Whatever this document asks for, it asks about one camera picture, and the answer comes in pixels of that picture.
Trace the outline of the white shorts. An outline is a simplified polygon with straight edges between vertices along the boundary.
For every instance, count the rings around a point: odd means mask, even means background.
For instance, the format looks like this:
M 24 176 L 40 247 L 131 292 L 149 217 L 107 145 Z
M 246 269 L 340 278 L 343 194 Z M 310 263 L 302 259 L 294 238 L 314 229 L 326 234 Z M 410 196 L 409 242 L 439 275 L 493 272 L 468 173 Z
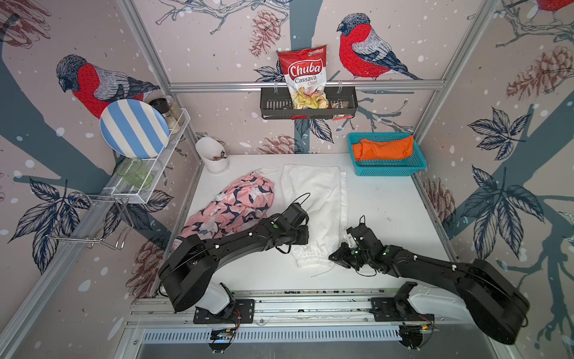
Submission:
M 284 165 L 259 168 L 255 173 L 274 184 L 270 213 L 284 211 L 290 203 L 301 204 L 309 216 L 309 242 L 291 253 L 302 269 L 334 266 L 328 257 L 343 242 L 348 223 L 347 172 L 337 166 Z

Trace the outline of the pink patterned shorts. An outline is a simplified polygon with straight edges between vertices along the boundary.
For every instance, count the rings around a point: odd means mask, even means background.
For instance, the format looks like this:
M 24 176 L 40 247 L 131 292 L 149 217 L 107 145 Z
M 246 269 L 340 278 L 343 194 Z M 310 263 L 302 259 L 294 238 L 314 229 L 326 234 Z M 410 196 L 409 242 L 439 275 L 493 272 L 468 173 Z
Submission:
M 266 217 L 274 198 L 274 183 L 269 179 L 255 172 L 240 177 L 188 219 L 172 248 L 177 249 L 188 236 L 218 239 L 248 229 Z

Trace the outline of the orange shorts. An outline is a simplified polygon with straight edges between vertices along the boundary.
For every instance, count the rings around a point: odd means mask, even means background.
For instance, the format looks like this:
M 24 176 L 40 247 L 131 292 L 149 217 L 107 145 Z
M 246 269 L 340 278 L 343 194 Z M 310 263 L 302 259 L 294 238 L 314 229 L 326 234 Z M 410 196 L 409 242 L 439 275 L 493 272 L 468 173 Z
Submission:
M 368 160 L 403 160 L 413 155 L 414 137 L 408 136 L 391 142 L 374 142 L 362 139 L 351 145 L 356 162 Z

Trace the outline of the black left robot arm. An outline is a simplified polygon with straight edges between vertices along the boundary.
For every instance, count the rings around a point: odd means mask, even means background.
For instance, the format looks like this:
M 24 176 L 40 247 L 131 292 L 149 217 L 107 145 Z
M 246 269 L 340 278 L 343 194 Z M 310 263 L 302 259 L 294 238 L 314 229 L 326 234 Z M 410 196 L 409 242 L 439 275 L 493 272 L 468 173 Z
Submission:
M 186 311 L 202 299 L 214 273 L 222 266 L 252 253 L 287 245 L 307 245 L 309 216 L 299 203 L 254 226 L 219 239 L 186 237 L 158 271 L 176 313 Z

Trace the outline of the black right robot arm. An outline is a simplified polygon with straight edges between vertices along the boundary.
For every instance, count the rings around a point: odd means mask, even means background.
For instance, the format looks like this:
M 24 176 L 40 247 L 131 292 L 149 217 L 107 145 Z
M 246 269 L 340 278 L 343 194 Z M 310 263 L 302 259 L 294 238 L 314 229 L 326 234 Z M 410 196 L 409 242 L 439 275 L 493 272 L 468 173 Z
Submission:
M 528 299 L 487 261 L 454 263 L 384 245 L 364 223 L 349 227 L 347 234 L 354 246 L 342 243 L 330 261 L 355 271 L 369 266 L 377 273 L 414 279 L 455 294 L 478 328 L 505 345 L 515 344 L 520 329 L 528 325 Z

